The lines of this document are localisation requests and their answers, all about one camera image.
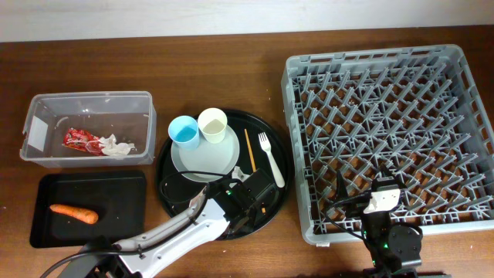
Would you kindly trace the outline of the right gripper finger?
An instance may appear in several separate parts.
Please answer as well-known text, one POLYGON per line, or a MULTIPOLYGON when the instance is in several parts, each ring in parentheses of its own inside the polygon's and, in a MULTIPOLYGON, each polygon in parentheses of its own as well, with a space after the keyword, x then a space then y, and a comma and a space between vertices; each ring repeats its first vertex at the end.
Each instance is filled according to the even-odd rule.
POLYGON ((385 164, 380 165, 380 173, 381 173, 381 179, 383 179, 383 180, 394 180, 395 179, 395 175, 392 173, 392 171, 385 164))
POLYGON ((340 170, 337 170, 337 199, 345 199, 348 197, 345 180, 340 170))

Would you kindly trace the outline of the cream white cup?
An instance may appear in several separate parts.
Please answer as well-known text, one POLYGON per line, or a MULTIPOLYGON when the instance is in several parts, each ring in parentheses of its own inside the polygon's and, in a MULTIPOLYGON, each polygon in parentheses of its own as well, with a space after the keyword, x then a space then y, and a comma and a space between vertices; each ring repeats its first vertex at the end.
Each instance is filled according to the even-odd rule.
POLYGON ((225 137, 228 118, 223 110, 208 108, 198 117, 198 127, 204 138, 212 144, 220 143, 225 137))

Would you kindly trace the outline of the light blue cup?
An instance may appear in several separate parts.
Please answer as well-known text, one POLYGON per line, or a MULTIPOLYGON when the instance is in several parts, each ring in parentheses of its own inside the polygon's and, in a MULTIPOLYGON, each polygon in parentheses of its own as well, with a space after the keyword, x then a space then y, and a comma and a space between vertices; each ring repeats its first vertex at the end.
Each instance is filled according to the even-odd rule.
POLYGON ((190 116, 176 117, 168 126, 168 135, 179 148, 195 149, 200 141, 198 122, 190 116))

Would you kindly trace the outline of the white tissue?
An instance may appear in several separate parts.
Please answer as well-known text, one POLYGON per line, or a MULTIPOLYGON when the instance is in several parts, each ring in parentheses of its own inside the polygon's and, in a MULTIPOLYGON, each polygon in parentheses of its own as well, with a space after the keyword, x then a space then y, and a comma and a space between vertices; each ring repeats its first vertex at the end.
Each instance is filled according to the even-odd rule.
POLYGON ((100 150, 106 156, 125 156, 135 148, 134 143, 117 143, 114 134, 109 137, 101 137, 98 143, 100 150))

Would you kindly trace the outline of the orange carrot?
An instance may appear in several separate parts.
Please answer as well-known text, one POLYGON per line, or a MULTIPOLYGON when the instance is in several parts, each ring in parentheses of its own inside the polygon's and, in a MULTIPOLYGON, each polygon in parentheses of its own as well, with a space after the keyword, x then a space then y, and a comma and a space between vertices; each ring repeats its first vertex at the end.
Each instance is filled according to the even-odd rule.
POLYGON ((49 208, 52 212, 67 215, 90 225, 97 223, 97 221, 99 220, 98 214, 95 211, 87 208, 79 208, 60 204, 50 205, 49 208))

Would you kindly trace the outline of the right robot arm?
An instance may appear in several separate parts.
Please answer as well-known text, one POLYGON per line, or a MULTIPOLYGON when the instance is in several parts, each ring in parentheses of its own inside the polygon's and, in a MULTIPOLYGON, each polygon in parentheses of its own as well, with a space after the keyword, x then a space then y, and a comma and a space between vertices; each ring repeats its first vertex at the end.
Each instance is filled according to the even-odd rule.
POLYGON ((391 213, 401 204, 405 185, 385 166, 371 187, 350 197, 340 171, 333 207, 343 207, 345 216, 360 220, 357 236, 370 253, 373 266, 363 270, 365 277, 416 277, 421 265, 421 228, 411 223, 393 223, 391 213))

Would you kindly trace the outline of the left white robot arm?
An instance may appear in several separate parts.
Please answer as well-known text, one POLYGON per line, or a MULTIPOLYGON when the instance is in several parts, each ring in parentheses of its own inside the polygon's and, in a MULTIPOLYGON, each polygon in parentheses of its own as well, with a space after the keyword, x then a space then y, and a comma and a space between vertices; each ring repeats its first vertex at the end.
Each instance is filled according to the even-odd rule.
POLYGON ((164 224, 112 245, 98 239, 53 268, 67 265, 61 277, 154 277, 194 248, 224 234, 252 232, 279 193, 274 183, 253 177, 207 183, 188 208, 164 224))

